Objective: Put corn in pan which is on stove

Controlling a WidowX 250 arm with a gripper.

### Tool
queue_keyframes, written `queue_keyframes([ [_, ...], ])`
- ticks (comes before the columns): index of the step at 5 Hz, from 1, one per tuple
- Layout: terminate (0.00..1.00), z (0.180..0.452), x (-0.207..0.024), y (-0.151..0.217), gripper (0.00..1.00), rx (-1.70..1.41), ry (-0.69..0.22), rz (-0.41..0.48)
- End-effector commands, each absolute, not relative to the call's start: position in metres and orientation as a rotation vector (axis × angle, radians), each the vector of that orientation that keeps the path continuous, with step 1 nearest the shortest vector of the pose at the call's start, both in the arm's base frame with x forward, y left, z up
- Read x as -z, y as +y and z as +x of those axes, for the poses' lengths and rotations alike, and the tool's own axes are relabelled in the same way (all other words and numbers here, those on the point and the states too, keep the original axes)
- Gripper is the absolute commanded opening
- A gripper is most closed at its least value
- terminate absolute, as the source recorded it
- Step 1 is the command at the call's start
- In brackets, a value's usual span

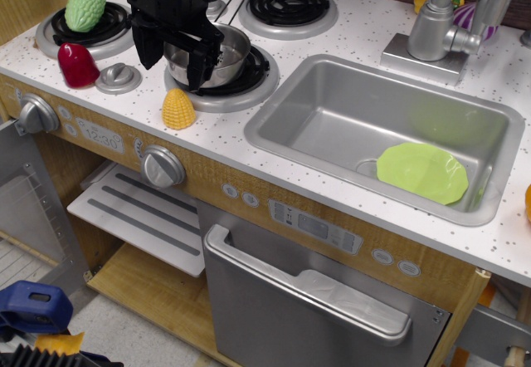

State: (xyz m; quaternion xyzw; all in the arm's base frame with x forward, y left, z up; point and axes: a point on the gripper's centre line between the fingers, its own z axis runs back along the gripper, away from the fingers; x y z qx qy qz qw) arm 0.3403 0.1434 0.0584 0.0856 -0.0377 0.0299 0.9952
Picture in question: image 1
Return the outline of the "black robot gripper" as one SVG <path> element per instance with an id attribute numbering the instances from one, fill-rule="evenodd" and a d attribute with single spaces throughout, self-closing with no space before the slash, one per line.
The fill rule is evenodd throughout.
<path id="1" fill-rule="evenodd" d="M 211 79 L 221 55 L 222 35 L 210 28 L 207 7 L 216 0 L 127 0 L 131 29 L 141 64 L 151 69 L 163 56 L 164 44 L 188 53 L 187 79 L 191 92 Z"/>

